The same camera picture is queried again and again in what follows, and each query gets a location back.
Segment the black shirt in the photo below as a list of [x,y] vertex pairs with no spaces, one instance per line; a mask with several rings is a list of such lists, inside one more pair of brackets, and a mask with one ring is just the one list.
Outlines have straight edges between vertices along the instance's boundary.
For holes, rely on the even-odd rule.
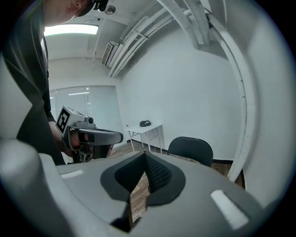
[[56,165],[65,164],[50,130],[48,55],[44,38],[44,1],[37,1],[15,25],[3,49],[5,63],[32,108],[17,139],[50,155]]

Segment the ceiling light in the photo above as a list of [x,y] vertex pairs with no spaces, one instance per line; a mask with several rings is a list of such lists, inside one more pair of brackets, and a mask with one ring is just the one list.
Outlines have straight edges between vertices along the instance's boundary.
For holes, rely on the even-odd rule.
[[79,93],[72,93],[72,94],[68,94],[68,95],[77,95],[77,94],[89,94],[89,92],[79,92]]
[[56,25],[51,27],[46,27],[44,35],[56,35],[56,34],[70,34],[70,33],[79,33],[79,34],[92,34],[96,35],[98,32],[97,25],[78,25],[78,24],[65,24],[65,25]]

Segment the hand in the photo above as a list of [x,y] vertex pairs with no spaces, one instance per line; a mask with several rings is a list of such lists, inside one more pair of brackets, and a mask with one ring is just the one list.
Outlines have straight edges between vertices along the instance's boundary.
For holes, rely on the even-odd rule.
[[[84,134],[84,138],[85,138],[86,141],[88,141],[88,134],[87,133]],[[80,146],[80,141],[79,141],[79,138],[78,138],[78,132],[77,131],[72,131],[71,132],[70,140],[71,140],[71,145],[72,145],[73,148]],[[64,148],[62,152],[64,152],[67,156],[72,157],[72,151],[71,150],[68,150],[68,149]]]
[[111,155],[111,152],[112,152],[113,147],[114,147],[114,145],[112,144],[112,145],[110,146],[110,148],[109,148],[108,156]]

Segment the table leg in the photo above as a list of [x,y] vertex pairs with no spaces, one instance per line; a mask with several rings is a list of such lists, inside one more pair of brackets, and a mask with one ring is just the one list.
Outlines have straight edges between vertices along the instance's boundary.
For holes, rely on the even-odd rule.
[[150,148],[150,144],[149,144],[149,136],[148,136],[148,132],[146,132],[146,136],[147,136],[147,142],[148,142],[149,151],[151,152],[151,148]]
[[134,149],[134,145],[133,145],[133,140],[131,139],[131,134],[130,134],[130,131],[129,131],[129,137],[130,137],[130,143],[131,143],[131,147],[133,148],[133,151],[135,151],[135,149]]
[[140,133],[140,136],[141,136],[142,147],[144,148],[143,138],[142,138],[142,134],[141,133]]
[[159,129],[159,127],[158,127],[158,140],[159,140],[160,153],[162,154],[161,141],[160,141],[160,129]]

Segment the white table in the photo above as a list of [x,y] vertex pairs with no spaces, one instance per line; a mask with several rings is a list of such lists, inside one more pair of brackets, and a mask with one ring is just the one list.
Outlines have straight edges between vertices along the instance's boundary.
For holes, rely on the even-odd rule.
[[[149,151],[151,151],[151,148],[150,148],[150,141],[153,140],[153,139],[156,139],[158,138],[159,140],[159,147],[160,147],[160,153],[162,153],[162,148],[161,148],[161,141],[160,141],[160,126],[162,126],[162,124],[151,124],[150,126],[147,126],[147,127],[140,127],[140,126],[134,126],[134,127],[130,127],[130,128],[126,128],[124,130],[128,131],[129,132],[129,137],[130,137],[130,143],[131,143],[131,146],[133,147],[133,151],[135,151],[134,149],[134,145],[133,145],[133,141],[132,141],[132,137],[136,136],[136,135],[139,135],[141,136],[141,142],[142,142],[142,147],[144,147],[144,144],[143,144],[143,139],[142,139],[142,134],[145,133],[146,136],[147,136],[147,144],[148,144],[148,147],[149,147]],[[158,129],[158,135],[153,137],[153,138],[149,138],[149,135],[148,135],[148,132],[157,128]]]

